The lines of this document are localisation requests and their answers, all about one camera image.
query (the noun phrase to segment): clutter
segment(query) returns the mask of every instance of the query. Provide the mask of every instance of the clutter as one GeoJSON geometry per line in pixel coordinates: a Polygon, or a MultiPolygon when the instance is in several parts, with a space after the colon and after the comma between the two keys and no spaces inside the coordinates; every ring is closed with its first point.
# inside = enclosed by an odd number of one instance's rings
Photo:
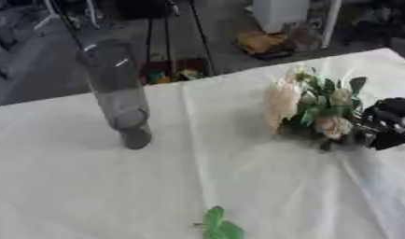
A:
{"type": "Polygon", "coordinates": [[[283,31],[294,44],[297,51],[320,49],[321,34],[310,23],[288,24],[283,31]]]}
{"type": "Polygon", "coordinates": [[[204,74],[201,71],[185,69],[179,72],[180,81],[189,81],[203,78],[204,74]]]}
{"type": "Polygon", "coordinates": [[[249,54],[265,53],[271,47],[283,44],[286,35],[267,35],[261,31],[250,31],[237,36],[237,44],[249,54]]]}
{"type": "Polygon", "coordinates": [[[263,61],[292,55],[294,48],[285,34],[267,35],[261,31],[239,34],[236,46],[249,55],[263,61]]]}
{"type": "Polygon", "coordinates": [[[171,79],[166,76],[166,74],[162,71],[160,72],[152,72],[149,76],[149,84],[161,84],[161,83],[169,83],[171,79]]]}

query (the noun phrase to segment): gray floor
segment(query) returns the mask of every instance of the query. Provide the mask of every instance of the gray floor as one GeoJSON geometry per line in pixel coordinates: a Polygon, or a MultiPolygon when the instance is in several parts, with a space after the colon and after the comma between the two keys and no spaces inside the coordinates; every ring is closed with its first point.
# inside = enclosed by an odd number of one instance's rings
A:
{"type": "MultiPolygon", "coordinates": [[[[257,28],[254,20],[243,11],[243,0],[197,2],[202,25],[219,74],[375,48],[371,44],[354,44],[354,46],[345,47],[335,40],[328,49],[297,54],[270,62],[259,61],[243,54],[231,44],[238,33],[257,28]]],[[[204,56],[203,45],[194,21],[190,17],[188,5],[181,3],[180,6],[183,15],[172,18],[170,21],[174,56],[176,59],[204,56]]],[[[138,62],[144,61],[146,21],[115,24],[105,21],[101,30],[91,28],[86,21],[84,24],[78,35],[85,45],[106,38],[124,39],[132,43],[138,62]]],[[[152,57],[158,60],[164,58],[161,22],[157,22],[155,28],[152,57]]],[[[21,43],[14,50],[11,52],[0,50],[0,61],[7,67],[11,76],[8,81],[0,79],[0,105],[88,91],[86,75],[76,61],[77,48],[63,25],[55,21],[47,25],[43,32],[45,36],[38,37],[30,30],[22,35],[21,43]]],[[[405,42],[396,43],[394,50],[405,57],[405,42]]]]}

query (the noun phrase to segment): white tablecloth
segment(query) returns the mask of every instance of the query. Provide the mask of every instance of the white tablecloth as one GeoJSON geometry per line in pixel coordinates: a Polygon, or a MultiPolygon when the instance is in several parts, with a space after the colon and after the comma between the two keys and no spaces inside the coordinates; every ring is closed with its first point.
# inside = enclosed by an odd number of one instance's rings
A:
{"type": "MultiPolygon", "coordinates": [[[[307,62],[405,97],[388,49],[307,62]]],[[[220,204],[247,239],[405,239],[405,146],[320,153],[271,136],[264,92],[293,64],[147,88],[152,143],[124,149],[92,95],[0,107],[0,239],[200,238],[220,204]]]]}

